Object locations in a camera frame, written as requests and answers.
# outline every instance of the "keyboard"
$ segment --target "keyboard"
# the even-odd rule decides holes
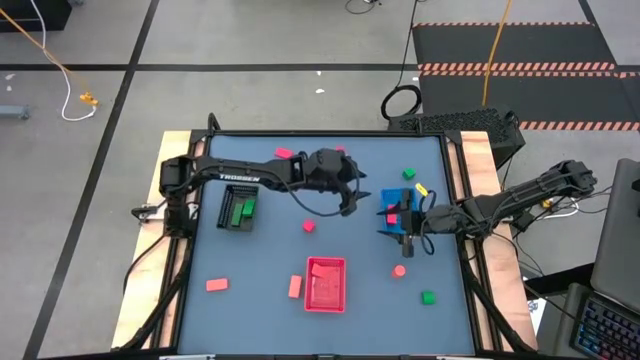
[[[594,359],[640,360],[640,316],[595,293],[583,299],[571,346]]]

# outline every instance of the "blue block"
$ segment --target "blue block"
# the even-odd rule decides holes
[[[382,189],[380,191],[380,210],[386,210],[389,205],[396,205],[400,200],[402,200],[402,191],[404,189],[411,190],[413,201],[411,203],[411,209],[414,211],[418,210],[418,197],[416,195],[416,190],[414,188],[398,188],[398,189]],[[398,223],[387,224],[387,217],[382,217],[382,231],[387,231],[394,234],[405,234],[406,232],[402,230],[402,219],[398,214]]]

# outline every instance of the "red block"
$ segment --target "red block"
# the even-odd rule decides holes
[[[317,277],[325,277],[327,276],[327,269],[325,269],[325,267],[322,265],[313,264],[313,266],[311,267],[311,275]]]
[[[302,224],[302,228],[304,229],[304,231],[306,232],[312,232],[313,229],[316,228],[316,223],[313,222],[313,220],[305,220],[304,223]]]
[[[291,275],[291,282],[289,283],[289,297],[294,299],[299,298],[301,287],[302,287],[302,276]]]
[[[207,292],[222,291],[229,288],[229,280],[227,278],[207,280]]]
[[[393,272],[391,273],[391,276],[394,278],[401,278],[403,277],[405,274],[407,273],[407,269],[404,268],[404,266],[402,265],[396,265],[393,268]]]
[[[277,148],[275,155],[281,159],[288,159],[293,156],[293,151],[285,148]]]
[[[391,209],[395,207],[395,205],[389,205],[387,209]],[[398,214],[388,214],[387,215],[387,224],[395,225],[398,223]]]

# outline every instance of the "red tray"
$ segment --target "red tray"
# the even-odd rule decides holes
[[[346,285],[345,259],[309,257],[304,292],[305,311],[343,313]]]

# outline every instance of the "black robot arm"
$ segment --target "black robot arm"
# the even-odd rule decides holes
[[[456,205],[437,205],[424,211],[413,211],[413,192],[406,189],[402,201],[380,215],[399,214],[404,235],[387,234],[402,245],[404,257],[413,256],[414,237],[423,234],[462,234],[486,237],[500,220],[522,213],[542,200],[567,196],[580,198],[593,192],[597,180],[584,163],[563,161],[536,179],[495,195],[479,195],[461,200]]]
[[[356,210],[356,201],[370,195],[361,192],[359,179],[366,175],[343,151],[321,149],[311,155],[300,152],[288,159],[265,163],[213,158],[210,156],[178,156],[162,162],[160,194],[165,197],[165,231],[170,236],[190,235],[191,223],[186,196],[209,180],[261,184],[279,192],[312,190],[339,193],[342,216]],[[356,190],[348,183],[356,180]]]
[[[440,205],[424,214],[427,233],[464,233],[486,236],[500,220],[515,216],[555,196],[580,198],[589,195],[597,183],[593,171],[581,161],[563,161],[536,179],[495,195],[462,200],[458,206]]]

